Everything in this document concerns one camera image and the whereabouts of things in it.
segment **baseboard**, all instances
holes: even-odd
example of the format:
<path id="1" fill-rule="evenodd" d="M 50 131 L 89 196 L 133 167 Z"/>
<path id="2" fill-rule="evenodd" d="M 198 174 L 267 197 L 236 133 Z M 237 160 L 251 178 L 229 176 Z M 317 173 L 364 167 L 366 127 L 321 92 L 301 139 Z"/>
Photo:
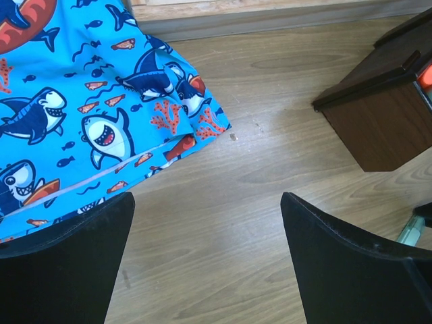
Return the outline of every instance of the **baseboard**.
<path id="1" fill-rule="evenodd" d="M 142 31 L 165 41 L 417 14 L 432 6 L 430 0 L 215 0 L 166 5 L 142 3 L 178 0 L 131 1 Z"/>

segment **orange object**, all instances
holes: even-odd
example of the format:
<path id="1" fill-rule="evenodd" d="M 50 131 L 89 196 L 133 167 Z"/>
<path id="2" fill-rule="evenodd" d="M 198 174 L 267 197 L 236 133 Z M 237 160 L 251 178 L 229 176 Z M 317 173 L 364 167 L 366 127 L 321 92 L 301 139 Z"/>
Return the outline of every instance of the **orange object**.
<path id="1" fill-rule="evenodd" d="M 99 106 L 99 102 L 95 102 L 95 103 L 89 103 L 88 105 L 85 106 L 81 106 L 78 108 L 78 111 L 80 113 L 88 113 L 90 110 L 92 110 L 93 108 L 95 108 L 96 106 Z"/>
<path id="2" fill-rule="evenodd" d="M 151 157 L 153 157 L 153 153 L 146 153 L 142 155 L 137 162 L 135 162 L 135 167 L 139 167 L 142 165 L 145 161 L 148 161 Z"/>
<path id="3" fill-rule="evenodd" d="M 135 38 L 126 39 L 118 44 L 111 46 L 116 51 L 118 49 L 133 49 L 135 47 Z"/>
<path id="4" fill-rule="evenodd" d="M 189 84 L 197 89 L 202 96 L 204 96 L 206 87 L 203 79 L 200 76 L 195 76 L 190 79 Z"/>
<path id="5" fill-rule="evenodd" d="M 169 152 L 163 153 L 167 161 L 171 161 L 172 159 L 178 157 L 179 155 L 185 153 L 187 150 L 194 147 L 196 144 L 195 137 L 192 135 L 186 135 L 183 137 Z"/>
<path id="6" fill-rule="evenodd" d="M 105 100 L 105 104 L 114 107 L 116 104 L 118 104 L 122 99 L 125 99 L 126 95 L 122 94 L 121 96 L 117 96 L 108 100 Z"/>
<path id="7" fill-rule="evenodd" d="M 107 194 L 111 194 L 112 192 L 118 191 L 124 187 L 126 187 L 128 185 L 128 183 L 126 181 L 119 181 L 117 184 L 115 184 L 114 186 L 110 187 L 110 189 L 107 190 Z"/>
<path id="8" fill-rule="evenodd" d="M 89 90 L 96 90 L 99 89 L 102 86 L 106 86 L 108 84 L 108 82 L 103 81 L 103 82 L 87 82 L 84 83 L 84 85 L 87 87 L 87 89 Z"/>
<path id="9" fill-rule="evenodd" d="M 30 23 L 27 29 L 21 29 L 5 19 L 0 22 L 0 54 L 10 52 L 32 40 L 53 17 L 57 0 L 21 1 L 20 13 Z"/>
<path id="10" fill-rule="evenodd" d="M 60 190 L 60 179 L 53 180 L 41 186 L 38 190 L 33 192 L 33 194 L 24 201 L 23 205 L 27 206 L 34 203 L 36 200 L 42 199 L 54 192 Z"/>
<path id="11" fill-rule="evenodd" d="M 427 69 L 423 72 L 420 78 L 418 78 L 418 83 L 424 89 L 432 86 L 432 65 L 427 67 Z"/>

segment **blue fabric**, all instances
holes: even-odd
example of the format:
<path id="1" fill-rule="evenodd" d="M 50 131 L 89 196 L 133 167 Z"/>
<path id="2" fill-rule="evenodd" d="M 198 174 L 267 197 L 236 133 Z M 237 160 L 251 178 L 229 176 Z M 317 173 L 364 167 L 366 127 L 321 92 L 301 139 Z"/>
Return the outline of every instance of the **blue fabric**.
<path id="1" fill-rule="evenodd" d="M 1 0 L 0 239 L 83 213 L 230 124 L 120 0 Z"/>

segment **wooden floor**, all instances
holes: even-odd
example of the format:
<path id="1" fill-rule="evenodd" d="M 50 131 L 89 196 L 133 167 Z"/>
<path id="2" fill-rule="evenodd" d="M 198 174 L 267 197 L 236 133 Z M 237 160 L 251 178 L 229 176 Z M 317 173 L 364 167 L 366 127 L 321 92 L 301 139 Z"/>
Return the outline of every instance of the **wooden floor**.
<path id="1" fill-rule="evenodd" d="M 398 236 L 411 209 L 432 200 L 432 151 L 392 173 L 363 173 L 310 102 L 405 19 L 173 44 L 233 128 L 133 189 L 136 214 L 106 323 L 305 324 L 279 210 L 284 191 Z"/>

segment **dark wooden cabinet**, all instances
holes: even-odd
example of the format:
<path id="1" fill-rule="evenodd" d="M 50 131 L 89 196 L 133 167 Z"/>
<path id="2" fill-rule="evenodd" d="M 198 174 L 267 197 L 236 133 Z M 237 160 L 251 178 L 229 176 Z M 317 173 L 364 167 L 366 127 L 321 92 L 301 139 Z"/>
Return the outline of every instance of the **dark wooden cabinet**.
<path id="1" fill-rule="evenodd" d="M 365 171 L 393 171 L 432 146 L 432 9 L 389 31 L 314 102 Z"/>

